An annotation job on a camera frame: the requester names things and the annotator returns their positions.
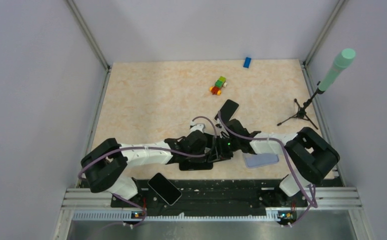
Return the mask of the lavender phone case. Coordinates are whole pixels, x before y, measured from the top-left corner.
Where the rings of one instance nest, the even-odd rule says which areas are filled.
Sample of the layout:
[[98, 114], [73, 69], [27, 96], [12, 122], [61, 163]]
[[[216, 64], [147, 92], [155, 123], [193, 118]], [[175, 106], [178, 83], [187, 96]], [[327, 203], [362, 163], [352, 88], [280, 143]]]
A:
[[268, 165], [274, 165], [279, 162], [278, 155], [274, 153], [260, 153], [260, 154], [244, 153], [242, 156], [245, 162], [245, 166], [249, 169], [260, 168]]

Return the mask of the colourful toy block car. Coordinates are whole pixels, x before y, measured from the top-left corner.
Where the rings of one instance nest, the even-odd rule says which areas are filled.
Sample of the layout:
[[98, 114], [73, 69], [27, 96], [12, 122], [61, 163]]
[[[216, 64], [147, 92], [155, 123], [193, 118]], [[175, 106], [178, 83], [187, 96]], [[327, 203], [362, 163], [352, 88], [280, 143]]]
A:
[[223, 88], [226, 88], [227, 87], [227, 78], [226, 77], [223, 77], [223, 76], [220, 76], [216, 82], [214, 83], [213, 86], [211, 86], [209, 88], [209, 91], [213, 94], [213, 95], [217, 95], [217, 96], [220, 96], [221, 93], [222, 93], [222, 89]]

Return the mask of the blue toy brick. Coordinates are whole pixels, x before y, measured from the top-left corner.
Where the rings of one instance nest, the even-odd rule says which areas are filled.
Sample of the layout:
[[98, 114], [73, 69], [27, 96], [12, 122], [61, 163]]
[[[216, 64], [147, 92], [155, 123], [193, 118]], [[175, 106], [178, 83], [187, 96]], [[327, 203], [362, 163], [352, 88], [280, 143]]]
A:
[[244, 59], [243, 67], [246, 68], [246, 69], [248, 69], [248, 68], [250, 67], [251, 60], [252, 60], [252, 59], [251, 59], [250, 57], [246, 57], [246, 58]]

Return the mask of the mint green microphone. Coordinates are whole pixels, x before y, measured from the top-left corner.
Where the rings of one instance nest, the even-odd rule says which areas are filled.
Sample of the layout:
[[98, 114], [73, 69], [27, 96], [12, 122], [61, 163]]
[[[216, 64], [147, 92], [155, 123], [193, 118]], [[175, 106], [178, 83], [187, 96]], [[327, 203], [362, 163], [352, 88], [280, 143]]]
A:
[[324, 93], [337, 79], [337, 77], [347, 69], [356, 57], [356, 51], [352, 48], [345, 48], [334, 58], [333, 63], [326, 75], [317, 87], [317, 93]]

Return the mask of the black tripod stand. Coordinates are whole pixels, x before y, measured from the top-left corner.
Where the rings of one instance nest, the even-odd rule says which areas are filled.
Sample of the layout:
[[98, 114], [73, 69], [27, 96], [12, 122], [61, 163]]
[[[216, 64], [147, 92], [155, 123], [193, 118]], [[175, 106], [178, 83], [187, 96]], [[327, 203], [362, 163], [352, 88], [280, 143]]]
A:
[[283, 123], [287, 122], [288, 120], [291, 120], [291, 119], [300, 119], [300, 120], [304, 120], [304, 121], [307, 121], [307, 122], [310, 122], [311, 125], [316, 129], [318, 130], [319, 128], [317, 127], [317, 125], [309, 118], [309, 116], [307, 115], [307, 111], [306, 109], [311, 105], [311, 103], [313, 102], [314, 98], [317, 96], [317, 95], [321, 95], [323, 94], [324, 91], [321, 91], [319, 89], [317, 89], [313, 95], [306, 101], [304, 102], [302, 105], [299, 104], [298, 100], [295, 98], [293, 101], [294, 103], [297, 105], [297, 112], [288, 117], [287, 119], [279, 122], [277, 124], [277, 126], [281, 126]]

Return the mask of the silver-edged black phone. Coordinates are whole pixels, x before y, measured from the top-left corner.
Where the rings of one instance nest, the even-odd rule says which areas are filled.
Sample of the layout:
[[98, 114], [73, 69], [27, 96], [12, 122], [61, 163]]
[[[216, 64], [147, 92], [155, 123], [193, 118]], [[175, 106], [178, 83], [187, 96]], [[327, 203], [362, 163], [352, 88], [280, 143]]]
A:
[[174, 205], [182, 197], [182, 192], [162, 173], [156, 173], [147, 181], [147, 184], [170, 206]]

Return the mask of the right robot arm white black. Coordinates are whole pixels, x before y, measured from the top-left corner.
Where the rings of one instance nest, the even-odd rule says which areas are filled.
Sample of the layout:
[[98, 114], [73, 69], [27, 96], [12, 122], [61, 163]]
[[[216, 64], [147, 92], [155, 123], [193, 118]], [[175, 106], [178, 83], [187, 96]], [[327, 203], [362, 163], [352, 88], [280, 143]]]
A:
[[248, 132], [237, 119], [219, 123], [229, 135], [233, 152], [284, 157], [290, 173], [274, 193], [281, 206], [288, 206], [305, 187], [320, 184], [340, 160], [339, 153], [310, 127], [303, 127], [297, 133], [268, 134]]

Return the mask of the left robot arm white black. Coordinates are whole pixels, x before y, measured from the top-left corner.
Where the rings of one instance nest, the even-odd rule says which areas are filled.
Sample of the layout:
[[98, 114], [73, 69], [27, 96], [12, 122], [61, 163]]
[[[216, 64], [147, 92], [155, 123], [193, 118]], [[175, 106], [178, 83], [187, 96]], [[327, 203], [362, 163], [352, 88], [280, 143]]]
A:
[[153, 164], [204, 163], [208, 143], [204, 130], [203, 123], [192, 123], [187, 136], [150, 144], [120, 144], [108, 138], [80, 161], [78, 177], [88, 182], [92, 193], [108, 192], [135, 207], [142, 193], [137, 181], [125, 176], [124, 170]]

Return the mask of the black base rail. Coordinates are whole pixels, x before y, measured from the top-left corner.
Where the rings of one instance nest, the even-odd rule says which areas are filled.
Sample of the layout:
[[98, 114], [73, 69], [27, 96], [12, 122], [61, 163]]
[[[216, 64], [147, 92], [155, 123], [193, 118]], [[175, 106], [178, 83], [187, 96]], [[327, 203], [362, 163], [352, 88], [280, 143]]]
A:
[[167, 205], [144, 179], [137, 181], [141, 190], [131, 201], [145, 207], [149, 217], [264, 216], [267, 207], [308, 206], [301, 192], [287, 197], [278, 189], [279, 183], [277, 179], [172, 180], [181, 197]]

